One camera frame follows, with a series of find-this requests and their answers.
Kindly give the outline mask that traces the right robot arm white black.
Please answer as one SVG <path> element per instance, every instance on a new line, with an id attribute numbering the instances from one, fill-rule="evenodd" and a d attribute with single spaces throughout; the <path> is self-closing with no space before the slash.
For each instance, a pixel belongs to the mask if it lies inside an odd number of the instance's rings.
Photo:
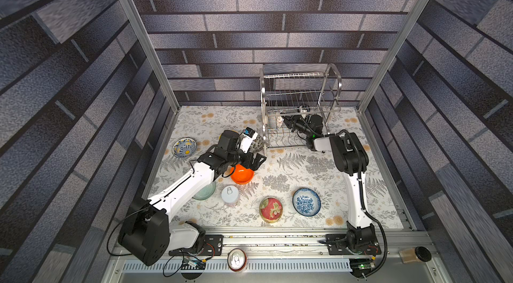
<path id="1" fill-rule="evenodd" d="M 283 116 L 283 124 L 292 132 L 305 135 L 307 148 L 314 152 L 331 152 L 335 167 L 344 175 L 348 199 L 347 233 L 344 239 L 327 244 L 346 243 L 355 251 L 374 245 L 375 224 L 379 224 L 367 209 L 366 171 L 369 157 L 357 135 L 342 129 L 338 133 L 323 133 L 322 117 L 296 114 Z"/>

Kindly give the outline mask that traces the blue white floral bowl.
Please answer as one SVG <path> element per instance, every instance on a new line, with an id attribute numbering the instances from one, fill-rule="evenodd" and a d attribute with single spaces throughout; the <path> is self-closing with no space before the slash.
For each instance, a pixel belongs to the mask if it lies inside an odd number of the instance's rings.
<path id="1" fill-rule="evenodd" d="M 321 199 L 312 189 L 299 188 L 293 195 L 293 207 L 300 215 L 313 217 L 320 212 Z"/>

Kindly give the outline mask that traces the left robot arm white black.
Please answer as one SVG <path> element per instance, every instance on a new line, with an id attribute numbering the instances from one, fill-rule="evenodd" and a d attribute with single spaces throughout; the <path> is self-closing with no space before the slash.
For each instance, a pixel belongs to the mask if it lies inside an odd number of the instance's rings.
<path id="1" fill-rule="evenodd" d="M 241 165 L 256 171 L 266 157 L 251 152 L 258 133 L 246 128 L 241 133 L 225 130 L 192 164 L 191 169 L 167 189 L 149 199 L 135 198 L 126 217 L 116 226 L 117 242 L 128 255 L 143 264 L 155 264 L 166 252 L 200 254 L 205 247 L 205 231 L 193 222 L 171 226 L 170 221 L 194 195 Z"/>

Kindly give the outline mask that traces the white brown dotted bowl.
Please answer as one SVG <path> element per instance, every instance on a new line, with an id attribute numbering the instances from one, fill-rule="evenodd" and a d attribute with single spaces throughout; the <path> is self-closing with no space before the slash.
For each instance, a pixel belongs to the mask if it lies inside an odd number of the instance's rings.
<path id="1" fill-rule="evenodd" d="M 277 128 L 282 128 L 283 127 L 283 122 L 284 122 L 284 119 L 282 116 L 278 116 L 276 118 L 276 126 Z"/>

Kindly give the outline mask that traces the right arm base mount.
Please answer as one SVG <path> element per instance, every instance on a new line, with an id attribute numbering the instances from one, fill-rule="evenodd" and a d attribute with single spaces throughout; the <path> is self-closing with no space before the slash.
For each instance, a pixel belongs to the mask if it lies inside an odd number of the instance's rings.
<path id="1" fill-rule="evenodd" d="M 355 247 L 355 250 L 351 250 L 345 237 L 345 234 L 326 234 L 325 239 L 319 242 L 325 243 L 330 256 L 377 256 L 382 254 L 381 246 L 376 240 L 372 240 L 363 246 Z"/>

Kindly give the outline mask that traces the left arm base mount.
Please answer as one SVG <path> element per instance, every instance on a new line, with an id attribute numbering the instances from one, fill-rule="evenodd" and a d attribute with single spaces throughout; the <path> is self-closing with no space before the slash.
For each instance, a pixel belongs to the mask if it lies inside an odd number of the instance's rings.
<path id="1" fill-rule="evenodd" d="M 207 234 L 202 240 L 200 240 L 198 246 L 181 250 L 170 250 L 168 252 L 168 256 L 181 256 L 182 251 L 185 253 L 186 256 L 221 256 L 223 252 L 223 240 L 223 235 Z"/>

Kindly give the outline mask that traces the dark glass patterned bowl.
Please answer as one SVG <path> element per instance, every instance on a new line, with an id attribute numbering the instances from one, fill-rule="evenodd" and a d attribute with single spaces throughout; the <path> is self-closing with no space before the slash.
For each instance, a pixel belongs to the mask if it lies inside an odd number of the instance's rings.
<path id="1" fill-rule="evenodd" d="M 266 114 L 267 125 L 270 129 L 275 129 L 277 127 L 277 117 L 274 113 Z"/>

